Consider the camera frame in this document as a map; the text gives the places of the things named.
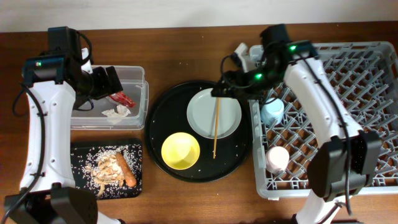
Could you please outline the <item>pink cup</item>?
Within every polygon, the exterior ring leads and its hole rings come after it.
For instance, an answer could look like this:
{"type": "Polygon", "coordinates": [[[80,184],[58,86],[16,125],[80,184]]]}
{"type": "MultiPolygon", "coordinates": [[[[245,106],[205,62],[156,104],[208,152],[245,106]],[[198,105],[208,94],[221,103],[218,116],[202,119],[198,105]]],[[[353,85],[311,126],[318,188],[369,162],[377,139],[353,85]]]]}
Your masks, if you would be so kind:
{"type": "Polygon", "coordinates": [[[289,152],[286,148],[275,146],[266,152],[266,170],[270,173],[278,173],[285,170],[289,163],[289,152]]]}

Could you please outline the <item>wooden chopstick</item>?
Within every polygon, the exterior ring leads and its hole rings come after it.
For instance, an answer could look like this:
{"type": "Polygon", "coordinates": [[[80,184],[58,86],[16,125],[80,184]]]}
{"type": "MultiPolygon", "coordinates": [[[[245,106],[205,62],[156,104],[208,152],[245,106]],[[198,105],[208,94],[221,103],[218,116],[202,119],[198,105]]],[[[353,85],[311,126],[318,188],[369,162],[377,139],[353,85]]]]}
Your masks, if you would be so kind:
{"type": "Polygon", "coordinates": [[[213,143],[213,159],[216,158],[216,148],[217,148],[217,139],[218,139],[219,113],[220,113],[220,98],[216,98],[215,136],[214,136],[214,143],[213,143]]]}

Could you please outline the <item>yellow bowl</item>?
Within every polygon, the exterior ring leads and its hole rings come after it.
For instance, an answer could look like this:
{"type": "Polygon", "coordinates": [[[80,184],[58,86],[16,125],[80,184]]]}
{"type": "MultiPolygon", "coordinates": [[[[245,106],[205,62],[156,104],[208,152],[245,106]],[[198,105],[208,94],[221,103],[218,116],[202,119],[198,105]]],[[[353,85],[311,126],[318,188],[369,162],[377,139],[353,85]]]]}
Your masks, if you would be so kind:
{"type": "Polygon", "coordinates": [[[173,133],[165,139],[161,156],[167,166],[175,170],[191,168],[199,159],[200,145],[188,133],[173,133]]]}

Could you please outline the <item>red snack wrapper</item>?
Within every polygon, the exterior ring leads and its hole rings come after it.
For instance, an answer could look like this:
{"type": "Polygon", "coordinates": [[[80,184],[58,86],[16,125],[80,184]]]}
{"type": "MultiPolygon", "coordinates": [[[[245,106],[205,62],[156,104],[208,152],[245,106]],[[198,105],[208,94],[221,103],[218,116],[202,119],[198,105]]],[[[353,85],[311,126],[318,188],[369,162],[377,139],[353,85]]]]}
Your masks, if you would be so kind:
{"type": "Polygon", "coordinates": [[[112,95],[109,95],[109,97],[113,101],[115,101],[115,102],[117,102],[117,103],[119,103],[119,104],[121,104],[123,106],[126,106],[128,108],[133,108],[136,105],[136,103],[133,102],[130,99],[130,97],[126,96],[122,91],[120,91],[118,93],[114,93],[112,95]]]}

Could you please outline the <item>blue cup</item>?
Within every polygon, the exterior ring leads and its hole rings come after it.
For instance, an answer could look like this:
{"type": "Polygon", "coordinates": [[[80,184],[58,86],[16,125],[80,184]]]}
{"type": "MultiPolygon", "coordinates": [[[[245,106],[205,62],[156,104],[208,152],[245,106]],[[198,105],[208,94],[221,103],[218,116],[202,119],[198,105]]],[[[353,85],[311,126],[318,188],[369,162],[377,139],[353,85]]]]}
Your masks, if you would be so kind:
{"type": "Polygon", "coordinates": [[[269,98],[261,108],[261,121],[266,126],[271,126],[282,121],[284,115],[284,103],[279,98],[269,98]]]}

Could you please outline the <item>white tissue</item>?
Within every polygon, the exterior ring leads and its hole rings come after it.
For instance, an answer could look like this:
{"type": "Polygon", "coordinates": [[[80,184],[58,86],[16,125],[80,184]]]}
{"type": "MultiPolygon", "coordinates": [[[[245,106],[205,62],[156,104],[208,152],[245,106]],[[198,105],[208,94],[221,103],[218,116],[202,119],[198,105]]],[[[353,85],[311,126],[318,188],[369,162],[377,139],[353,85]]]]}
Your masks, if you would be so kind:
{"type": "Polygon", "coordinates": [[[109,118],[124,118],[131,114],[128,107],[124,105],[117,105],[116,110],[105,110],[102,111],[101,114],[109,117],[109,118]]]}

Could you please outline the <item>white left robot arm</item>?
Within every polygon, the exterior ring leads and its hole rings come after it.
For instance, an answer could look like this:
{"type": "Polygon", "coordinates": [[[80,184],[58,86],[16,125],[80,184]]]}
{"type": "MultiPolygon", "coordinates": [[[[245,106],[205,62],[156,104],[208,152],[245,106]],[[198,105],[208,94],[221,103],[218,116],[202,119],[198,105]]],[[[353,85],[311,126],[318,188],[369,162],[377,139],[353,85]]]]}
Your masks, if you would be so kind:
{"type": "Polygon", "coordinates": [[[48,30],[47,51],[22,69],[21,93],[29,101],[27,162],[18,194],[4,201],[5,220],[16,223],[113,223],[96,196],[78,189],[72,174],[72,112],[122,91],[114,67],[92,68],[92,48],[69,27],[48,30]]]}

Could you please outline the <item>orange carrot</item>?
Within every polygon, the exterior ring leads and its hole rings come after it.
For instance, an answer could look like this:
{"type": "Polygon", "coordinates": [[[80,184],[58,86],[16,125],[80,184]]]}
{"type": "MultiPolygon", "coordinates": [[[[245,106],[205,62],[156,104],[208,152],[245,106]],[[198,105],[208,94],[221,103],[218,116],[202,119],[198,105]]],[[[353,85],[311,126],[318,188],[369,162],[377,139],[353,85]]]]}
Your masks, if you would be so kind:
{"type": "Polygon", "coordinates": [[[137,184],[136,177],[132,173],[131,169],[129,168],[124,156],[120,152],[117,152],[116,159],[117,159],[119,167],[121,168],[121,170],[123,172],[123,176],[126,181],[126,185],[128,187],[135,187],[137,184]]]}

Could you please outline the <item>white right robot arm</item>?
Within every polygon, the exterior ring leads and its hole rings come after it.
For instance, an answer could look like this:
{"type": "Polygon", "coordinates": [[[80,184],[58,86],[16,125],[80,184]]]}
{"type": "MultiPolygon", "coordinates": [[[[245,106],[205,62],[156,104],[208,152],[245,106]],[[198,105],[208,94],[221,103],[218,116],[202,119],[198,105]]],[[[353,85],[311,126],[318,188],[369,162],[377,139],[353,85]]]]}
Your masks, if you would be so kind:
{"type": "Polygon", "coordinates": [[[352,196],[372,183],[381,138],[351,117],[310,41],[292,41],[285,24],[269,26],[260,37],[260,61],[236,52],[241,68],[222,71],[211,94],[258,100],[280,83],[293,91],[312,125],[318,151],[307,167],[310,193],[292,222],[330,223],[341,207],[350,208],[352,196]]]}

